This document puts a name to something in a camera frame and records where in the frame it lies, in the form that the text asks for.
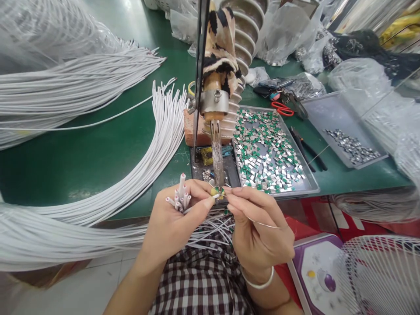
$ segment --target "plastic tray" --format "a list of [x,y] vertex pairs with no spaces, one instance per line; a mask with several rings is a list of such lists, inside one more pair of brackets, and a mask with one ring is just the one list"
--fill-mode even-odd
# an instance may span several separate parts
[[[361,169],[388,157],[382,145],[340,92],[329,93],[301,103],[308,112],[309,121],[348,168]],[[350,161],[351,154],[339,147],[334,138],[324,131],[325,129],[340,129],[351,137],[357,137],[362,146],[378,151],[381,156],[366,163],[353,164]]]
[[[244,106],[244,105],[240,105],[241,109],[247,109],[247,110],[251,110],[251,111],[255,111],[255,112],[272,112],[273,110],[270,108],[261,108],[261,107],[254,107],[254,106]],[[308,167],[308,164],[306,164],[305,159],[302,156],[302,153],[300,152],[298,145],[296,144],[296,142],[294,141],[289,129],[287,128],[286,124],[283,121],[283,118],[281,116],[279,116],[279,124],[280,127],[282,129],[282,131],[286,134],[286,138],[289,140],[291,146],[293,147],[293,149],[296,152],[296,155],[303,167],[302,171],[303,174],[305,175],[306,179],[301,179],[299,182],[295,182],[293,183],[293,187],[295,188],[294,191],[288,191],[288,192],[280,192],[280,193],[272,193],[270,194],[271,196],[275,197],[276,199],[282,199],[282,198],[288,198],[288,197],[292,197],[292,196],[305,196],[305,195],[309,195],[309,194],[313,194],[313,193],[318,193],[320,192],[320,188],[318,183],[315,180],[315,177],[313,176],[313,173],[311,172],[311,170]],[[247,128],[250,128],[251,125],[253,125],[250,122],[246,122],[245,126]],[[240,174],[240,169],[239,169],[239,164],[238,164],[238,157],[236,155],[236,146],[235,146],[235,142],[232,142],[233,146],[234,146],[234,154],[235,154],[235,159],[236,159],[236,166],[238,168],[238,174]],[[263,146],[261,143],[256,143],[259,148],[261,149],[259,152],[262,155],[265,155],[267,153],[268,148]],[[275,152],[273,151],[271,154],[271,157],[273,158],[275,155]]]

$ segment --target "forearm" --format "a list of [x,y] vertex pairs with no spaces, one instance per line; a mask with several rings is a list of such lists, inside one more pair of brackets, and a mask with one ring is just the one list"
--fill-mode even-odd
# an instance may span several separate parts
[[[263,272],[248,272],[243,270],[244,276],[253,284],[264,284],[270,278],[271,270]],[[262,290],[258,290],[246,284],[248,293],[258,308],[259,314],[303,314],[302,310],[291,298],[289,291],[279,275],[274,272],[271,284]]]
[[103,315],[147,314],[155,300],[165,264],[162,263],[143,275],[142,265],[136,260],[113,294]]

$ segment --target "red scissors handle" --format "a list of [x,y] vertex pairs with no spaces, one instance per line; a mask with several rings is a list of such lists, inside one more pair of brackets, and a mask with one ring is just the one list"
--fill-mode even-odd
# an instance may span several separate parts
[[271,106],[277,109],[277,112],[280,115],[291,117],[294,115],[294,111],[292,111],[290,108],[288,108],[285,104],[279,103],[279,102],[272,102]]

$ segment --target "person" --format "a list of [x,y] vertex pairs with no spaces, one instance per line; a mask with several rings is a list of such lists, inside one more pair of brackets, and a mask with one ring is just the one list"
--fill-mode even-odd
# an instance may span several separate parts
[[226,187],[233,248],[217,240],[193,248],[186,244],[215,200],[210,184],[185,183],[192,209],[183,215],[166,202],[178,185],[157,194],[142,248],[104,315],[303,314],[273,269],[294,257],[294,234],[275,199]]

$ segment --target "hand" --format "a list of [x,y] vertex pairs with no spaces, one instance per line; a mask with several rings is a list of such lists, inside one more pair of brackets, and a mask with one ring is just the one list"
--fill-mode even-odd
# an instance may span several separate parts
[[178,185],[166,188],[156,196],[143,246],[136,261],[141,275],[149,274],[179,252],[214,205],[209,183],[190,179],[185,184],[192,197],[190,206],[193,206],[186,215],[176,211],[166,201],[166,197],[174,199]]
[[247,279],[263,284],[270,278],[272,266],[294,257],[294,233],[273,197],[251,187],[225,192],[227,208],[235,217],[232,242],[239,262]]

